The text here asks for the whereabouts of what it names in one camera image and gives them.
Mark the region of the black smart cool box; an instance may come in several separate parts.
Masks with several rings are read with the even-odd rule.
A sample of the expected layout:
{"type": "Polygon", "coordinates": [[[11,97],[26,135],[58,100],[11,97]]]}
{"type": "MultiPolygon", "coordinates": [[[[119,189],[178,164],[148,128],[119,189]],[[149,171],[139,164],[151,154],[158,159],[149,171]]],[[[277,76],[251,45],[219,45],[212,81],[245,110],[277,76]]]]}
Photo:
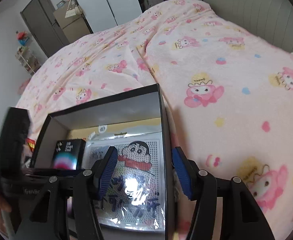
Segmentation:
{"type": "Polygon", "coordinates": [[[81,169],[86,142],[83,139],[59,140],[51,161],[51,168],[59,170],[81,169]]]}

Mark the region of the cartoon bead art pack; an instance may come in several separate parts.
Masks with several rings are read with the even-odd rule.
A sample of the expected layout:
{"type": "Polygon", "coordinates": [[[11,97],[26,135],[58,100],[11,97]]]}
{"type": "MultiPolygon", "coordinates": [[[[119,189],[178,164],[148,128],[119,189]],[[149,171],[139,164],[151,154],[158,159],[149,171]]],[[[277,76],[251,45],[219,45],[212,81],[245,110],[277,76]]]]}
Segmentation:
{"type": "Polygon", "coordinates": [[[162,134],[87,142],[82,167],[90,168],[108,148],[118,161],[108,190],[94,203],[100,224],[139,231],[165,230],[165,175],[162,134]]]}

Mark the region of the black open storage box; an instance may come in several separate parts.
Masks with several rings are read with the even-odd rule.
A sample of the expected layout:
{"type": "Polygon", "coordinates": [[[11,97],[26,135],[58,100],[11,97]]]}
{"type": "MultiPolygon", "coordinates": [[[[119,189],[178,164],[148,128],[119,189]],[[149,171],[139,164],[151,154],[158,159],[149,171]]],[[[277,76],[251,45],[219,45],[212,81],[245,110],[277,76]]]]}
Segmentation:
{"type": "Polygon", "coordinates": [[[30,167],[44,186],[18,239],[171,239],[174,176],[158,84],[47,116],[30,167]]]}

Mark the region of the white shelf rack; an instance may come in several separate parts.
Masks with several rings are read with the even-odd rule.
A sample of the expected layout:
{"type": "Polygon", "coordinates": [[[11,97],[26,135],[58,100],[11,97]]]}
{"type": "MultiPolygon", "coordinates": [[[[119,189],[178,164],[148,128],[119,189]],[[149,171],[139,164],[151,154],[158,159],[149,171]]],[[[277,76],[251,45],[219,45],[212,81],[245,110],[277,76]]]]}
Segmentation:
{"type": "Polygon", "coordinates": [[[41,67],[38,59],[35,57],[33,52],[26,46],[19,46],[17,48],[15,58],[31,76],[33,76],[41,67]]]}

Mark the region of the dark grey door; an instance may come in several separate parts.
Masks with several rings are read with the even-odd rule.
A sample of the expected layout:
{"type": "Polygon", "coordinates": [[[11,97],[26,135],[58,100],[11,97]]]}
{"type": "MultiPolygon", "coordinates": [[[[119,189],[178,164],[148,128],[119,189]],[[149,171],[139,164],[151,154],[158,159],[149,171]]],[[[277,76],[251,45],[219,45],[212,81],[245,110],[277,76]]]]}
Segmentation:
{"type": "Polygon", "coordinates": [[[31,0],[20,12],[31,35],[47,57],[69,44],[54,11],[51,0],[31,0]]]}

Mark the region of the cream handbag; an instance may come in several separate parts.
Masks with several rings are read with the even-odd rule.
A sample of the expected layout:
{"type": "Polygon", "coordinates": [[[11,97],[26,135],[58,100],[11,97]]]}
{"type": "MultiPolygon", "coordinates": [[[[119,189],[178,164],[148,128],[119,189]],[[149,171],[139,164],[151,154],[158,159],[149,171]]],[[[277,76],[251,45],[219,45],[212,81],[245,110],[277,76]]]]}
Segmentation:
{"type": "Polygon", "coordinates": [[[69,0],[68,2],[65,18],[83,14],[82,8],[76,2],[74,2],[74,7],[72,7],[72,1],[73,0],[69,0]]]}

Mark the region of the white wardrobe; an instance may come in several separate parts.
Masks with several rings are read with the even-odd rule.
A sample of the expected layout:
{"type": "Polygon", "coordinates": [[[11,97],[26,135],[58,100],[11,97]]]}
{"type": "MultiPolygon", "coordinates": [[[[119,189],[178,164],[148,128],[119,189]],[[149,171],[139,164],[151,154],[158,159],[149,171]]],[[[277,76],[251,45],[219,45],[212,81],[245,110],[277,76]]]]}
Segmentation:
{"type": "Polygon", "coordinates": [[[77,0],[94,33],[134,20],[142,14],[138,0],[77,0]]]}

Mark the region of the beige padded headboard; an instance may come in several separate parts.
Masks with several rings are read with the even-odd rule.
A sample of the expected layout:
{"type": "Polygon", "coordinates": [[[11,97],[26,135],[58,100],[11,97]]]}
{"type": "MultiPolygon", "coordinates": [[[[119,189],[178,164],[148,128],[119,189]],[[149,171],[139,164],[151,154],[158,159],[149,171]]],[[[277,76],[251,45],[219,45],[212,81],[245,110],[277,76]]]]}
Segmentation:
{"type": "Polygon", "coordinates": [[[218,16],[293,53],[293,5],[289,0],[203,0],[218,16]]]}

